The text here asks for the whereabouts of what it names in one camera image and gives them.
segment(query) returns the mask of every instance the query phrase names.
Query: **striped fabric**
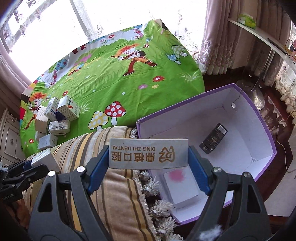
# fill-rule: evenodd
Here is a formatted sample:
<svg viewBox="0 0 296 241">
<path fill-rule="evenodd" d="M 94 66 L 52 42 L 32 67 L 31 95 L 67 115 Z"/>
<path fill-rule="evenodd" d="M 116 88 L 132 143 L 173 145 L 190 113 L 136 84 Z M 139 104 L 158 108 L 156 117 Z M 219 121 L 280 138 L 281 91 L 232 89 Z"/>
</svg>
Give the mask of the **striped fabric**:
<svg viewBox="0 0 296 241">
<path fill-rule="evenodd" d="M 62 173 L 72 172 L 86 165 L 98 155 L 111 137 L 129 138 L 132 128 L 115 126 L 84 134 L 52 148 Z M 145 196 L 135 180 L 135 170 L 108 169 L 98 191 L 91 196 L 92 202 L 114 240 L 155 241 L 153 223 L 145 209 Z M 23 195 L 29 211 L 32 211 L 42 181 L 31 184 Z M 71 191 L 66 191 L 69 210 L 75 228 L 81 231 Z"/>
</svg>

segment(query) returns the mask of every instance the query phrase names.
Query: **red flower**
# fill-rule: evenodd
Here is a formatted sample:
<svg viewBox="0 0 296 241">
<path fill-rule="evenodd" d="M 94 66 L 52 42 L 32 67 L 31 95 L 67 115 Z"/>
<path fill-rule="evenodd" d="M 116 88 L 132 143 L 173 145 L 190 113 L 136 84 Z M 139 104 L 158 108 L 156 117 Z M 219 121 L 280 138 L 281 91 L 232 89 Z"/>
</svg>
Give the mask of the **red flower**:
<svg viewBox="0 0 296 241">
<path fill-rule="evenodd" d="M 159 81 L 162 81 L 162 80 L 165 80 L 165 78 L 163 76 L 158 75 L 158 76 L 154 77 L 152 81 L 153 82 L 159 82 Z"/>
</svg>

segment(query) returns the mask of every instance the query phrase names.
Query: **cartoon bedsheet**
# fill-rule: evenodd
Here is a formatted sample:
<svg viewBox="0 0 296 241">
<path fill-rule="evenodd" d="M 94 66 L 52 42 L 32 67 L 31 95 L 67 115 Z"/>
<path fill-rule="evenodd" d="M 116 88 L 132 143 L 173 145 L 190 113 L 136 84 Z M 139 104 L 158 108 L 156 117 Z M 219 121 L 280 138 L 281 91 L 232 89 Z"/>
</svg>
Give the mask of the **cartoon bedsheet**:
<svg viewBox="0 0 296 241">
<path fill-rule="evenodd" d="M 117 31 L 73 50 L 23 92 L 24 153 L 38 152 L 36 113 L 54 96 L 69 95 L 81 107 L 60 144 L 101 128 L 135 126 L 137 119 L 201 92 L 198 66 L 161 20 Z"/>
</svg>

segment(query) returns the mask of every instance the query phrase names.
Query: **silver screw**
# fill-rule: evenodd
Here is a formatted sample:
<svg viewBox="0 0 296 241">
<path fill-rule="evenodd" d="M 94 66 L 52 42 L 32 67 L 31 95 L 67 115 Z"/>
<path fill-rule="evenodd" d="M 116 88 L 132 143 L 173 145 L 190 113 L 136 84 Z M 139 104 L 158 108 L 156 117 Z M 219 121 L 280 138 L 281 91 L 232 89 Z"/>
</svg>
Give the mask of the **silver screw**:
<svg viewBox="0 0 296 241">
<path fill-rule="evenodd" d="M 81 167 L 77 167 L 77 172 L 84 172 L 85 167 L 81 166 Z"/>
<path fill-rule="evenodd" d="M 251 177 L 251 174 L 249 172 L 244 172 L 245 177 Z"/>
<path fill-rule="evenodd" d="M 53 176 L 55 175 L 55 171 L 50 171 L 50 172 L 48 173 L 48 175 L 49 175 L 50 177 L 53 177 Z"/>
<path fill-rule="evenodd" d="M 214 167 L 214 172 L 221 172 L 222 169 L 220 167 Z"/>
</svg>

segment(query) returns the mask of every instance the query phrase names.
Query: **barcode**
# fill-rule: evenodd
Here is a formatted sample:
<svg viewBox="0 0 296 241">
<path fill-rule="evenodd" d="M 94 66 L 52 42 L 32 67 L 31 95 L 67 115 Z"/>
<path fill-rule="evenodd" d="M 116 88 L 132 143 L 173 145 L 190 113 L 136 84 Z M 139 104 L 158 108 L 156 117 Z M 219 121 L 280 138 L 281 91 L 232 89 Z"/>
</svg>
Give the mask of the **barcode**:
<svg viewBox="0 0 296 241">
<path fill-rule="evenodd" d="M 227 130 L 223 128 L 223 126 L 218 126 L 218 130 L 222 132 L 223 135 L 226 134 Z"/>
</svg>

